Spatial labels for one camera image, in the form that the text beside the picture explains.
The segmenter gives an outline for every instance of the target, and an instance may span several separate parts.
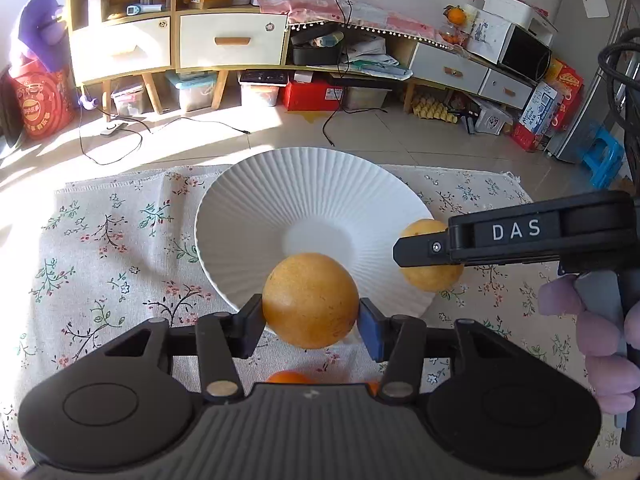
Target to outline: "orange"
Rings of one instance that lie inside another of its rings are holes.
[[[449,6],[445,9],[444,15],[451,23],[459,27],[464,25],[466,22],[465,11],[460,9],[460,7]]]
[[[315,384],[308,377],[304,376],[301,373],[293,372],[292,370],[276,372],[265,382],[274,384]]]
[[[367,386],[371,391],[371,395],[375,397],[378,393],[378,389],[380,388],[380,383],[378,381],[367,381]]]
[[[305,349],[345,337],[358,317],[358,288],[347,270],[318,253],[294,254],[271,271],[262,290],[264,319],[280,339]]]
[[[445,231],[447,225],[433,219],[422,219],[409,225],[400,237],[427,235]],[[420,290],[440,292],[457,282],[465,269],[462,265],[436,265],[430,267],[402,267],[404,278]]]

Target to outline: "tablecloth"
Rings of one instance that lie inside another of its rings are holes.
[[[37,383],[149,317],[163,316],[180,326],[230,310],[204,275],[193,237],[200,199],[226,168],[124,174],[72,183],[56,193],[55,213],[40,232],[39,268],[31,290],[24,291],[31,298],[29,311],[13,330],[12,355],[4,356],[0,448],[5,465],[20,472],[31,465],[17,415],[20,400]],[[452,215],[530,202],[509,174],[384,168],[445,222]],[[588,387],[575,345],[575,318],[538,314],[538,288],[556,273],[557,264],[466,268],[454,287],[436,296],[424,319],[443,328],[460,317],[479,320]],[[378,380],[385,368],[372,362],[361,344],[303,351],[268,332],[254,355],[236,360],[236,366],[245,391],[280,370],[298,370],[319,382],[357,382]],[[195,358],[176,358],[173,374],[198,390]],[[447,377],[446,359],[426,360],[422,390]],[[606,416],[587,466],[601,472],[625,465],[629,459],[619,438]]]

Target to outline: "cabinet leg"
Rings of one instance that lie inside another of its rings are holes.
[[[404,96],[404,113],[411,113],[411,101],[414,98],[415,83],[409,81],[406,85],[406,95]]]
[[[111,121],[111,79],[102,82],[102,110],[105,111],[105,120]]]
[[[229,76],[229,70],[219,70],[218,79],[216,85],[213,87],[213,100],[211,101],[211,109],[217,110],[220,108],[220,101],[222,101],[222,94],[225,92],[226,78]]]
[[[156,82],[154,81],[154,75],[151,72],[144,73],[142,79],[145,82],[146,93],[149,95],[149,100],[154,108],[156,114],[162,114],[162,103],[158,97],[158,90],[156,89]]]

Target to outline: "microwave oven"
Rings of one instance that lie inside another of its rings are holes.
[[[485,10],[479,10],[466,49],[535,82],[551,64],[551,49],[529,31]]]

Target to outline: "ribbed ceramic bowl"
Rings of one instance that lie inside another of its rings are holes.
[[[241,308],[273,268],[297,253],[340,262],[386,316],[420,316],[434,294],[404,280],[393,260],[402,230],[432,218],[422,200],[379,166],[322,148],[259,153],[226,170],[202,198],[195,240],[207,277]]]

